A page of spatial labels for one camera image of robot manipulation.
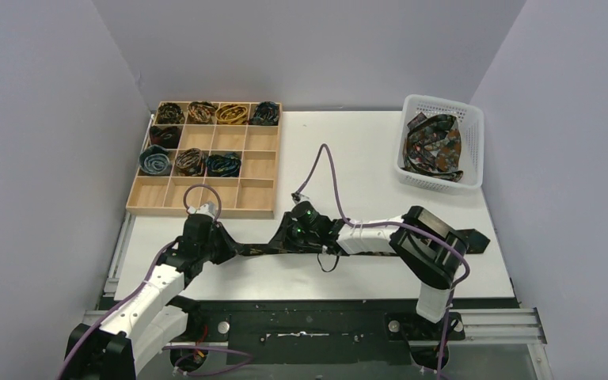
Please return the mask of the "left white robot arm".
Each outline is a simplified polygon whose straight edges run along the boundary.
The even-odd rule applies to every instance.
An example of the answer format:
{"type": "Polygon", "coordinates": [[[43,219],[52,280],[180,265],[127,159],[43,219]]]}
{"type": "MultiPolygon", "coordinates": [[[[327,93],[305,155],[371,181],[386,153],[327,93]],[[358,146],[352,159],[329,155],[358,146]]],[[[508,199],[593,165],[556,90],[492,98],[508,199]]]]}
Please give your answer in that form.
{"type": "Polygon", "coordinates": [[[145,279],[92,325],[70,335],[59,379],[134,379],[138,353],[157,352],[146,331],[160,314],[173,316],[171,329],[183,340],[196,338],[203,319],[191,310],[173,311],[169,302],[196,278],[207,262],[222,263],[222,231],[209,211],[188,215],[181,236],[155,256],[145,279]]]}

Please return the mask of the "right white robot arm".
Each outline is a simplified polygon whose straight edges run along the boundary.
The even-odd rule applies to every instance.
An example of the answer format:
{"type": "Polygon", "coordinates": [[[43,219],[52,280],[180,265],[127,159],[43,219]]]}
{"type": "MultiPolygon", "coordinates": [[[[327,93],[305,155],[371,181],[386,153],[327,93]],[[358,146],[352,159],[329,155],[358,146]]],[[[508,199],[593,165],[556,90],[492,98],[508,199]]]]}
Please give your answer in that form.
{"type": "Polygon", "coordinates": [[[420,206],[397,217],[363,222],[331,219],[308,201],[284,214],[268,245],[278,253],[399,257],[420,281],[416,314],[431,323],[443,319],[470,248],[463,232],[420,206]]]}

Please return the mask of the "wooden compartment tray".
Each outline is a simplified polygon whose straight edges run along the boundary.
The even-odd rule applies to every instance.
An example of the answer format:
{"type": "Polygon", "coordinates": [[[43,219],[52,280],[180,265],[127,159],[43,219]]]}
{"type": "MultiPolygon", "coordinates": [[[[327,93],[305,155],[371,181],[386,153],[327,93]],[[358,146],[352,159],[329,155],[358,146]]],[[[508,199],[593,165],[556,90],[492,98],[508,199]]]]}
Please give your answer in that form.
{"type": "Polygon", "coordinates": [[[226,219],[271,219],[283,107],[274,101],[162,101],[152,112],[126,209],[184,216],[213,202],[226,219]]]}

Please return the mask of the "black gold floral tie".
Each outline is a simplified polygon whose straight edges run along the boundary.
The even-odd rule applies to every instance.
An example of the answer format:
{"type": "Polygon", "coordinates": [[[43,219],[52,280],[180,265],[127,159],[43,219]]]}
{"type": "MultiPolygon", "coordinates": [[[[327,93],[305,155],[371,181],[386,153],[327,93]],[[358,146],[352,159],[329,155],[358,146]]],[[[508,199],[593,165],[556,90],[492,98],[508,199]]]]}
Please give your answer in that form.
{"type": "MultiPolygon", "coordinates": [[[[468,244],[468,254],[484,253],[491,241],[486,235],[475,229],[458,230],[458,232],[468,244]]],[[[325,253],[341,257],[349,256],[338,245],[323,247],[323,244],[316,241],[313,243],[304,242],[302,238],[297,239],[292,233],[285,230],[278,231],[268,243],[238,243],[237,245],[237,254],[245,257],[288,253],[325,253]]]]}

